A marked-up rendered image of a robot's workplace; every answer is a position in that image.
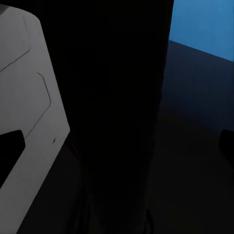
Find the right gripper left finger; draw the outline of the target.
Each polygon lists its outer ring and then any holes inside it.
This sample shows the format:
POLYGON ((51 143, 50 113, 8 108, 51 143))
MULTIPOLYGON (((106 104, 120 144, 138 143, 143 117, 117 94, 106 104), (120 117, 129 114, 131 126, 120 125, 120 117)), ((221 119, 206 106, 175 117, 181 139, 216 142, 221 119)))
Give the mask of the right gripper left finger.
POLYGON ((21 130, 0 135, 0 188, 25 149, 21 130))

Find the monitor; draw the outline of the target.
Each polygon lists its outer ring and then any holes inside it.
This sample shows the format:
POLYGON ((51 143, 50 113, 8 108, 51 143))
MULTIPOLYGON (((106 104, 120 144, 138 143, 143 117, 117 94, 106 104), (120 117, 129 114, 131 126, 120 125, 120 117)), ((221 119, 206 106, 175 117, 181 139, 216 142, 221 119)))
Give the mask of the monitor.
POLYGON ((147 210, 174 0, 0 0, 0 135, 25 149, 0 188, 17 234, 66 139, 99 234, 151 234, 147 210))

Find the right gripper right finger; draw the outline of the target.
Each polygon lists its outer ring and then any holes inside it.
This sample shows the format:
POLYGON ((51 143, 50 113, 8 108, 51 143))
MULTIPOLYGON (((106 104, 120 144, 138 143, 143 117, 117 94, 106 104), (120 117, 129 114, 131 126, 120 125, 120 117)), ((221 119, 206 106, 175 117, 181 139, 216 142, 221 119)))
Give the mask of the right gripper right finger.
POLYGON ((234 132, 222 130, 218 146, 234 169, 234 132))

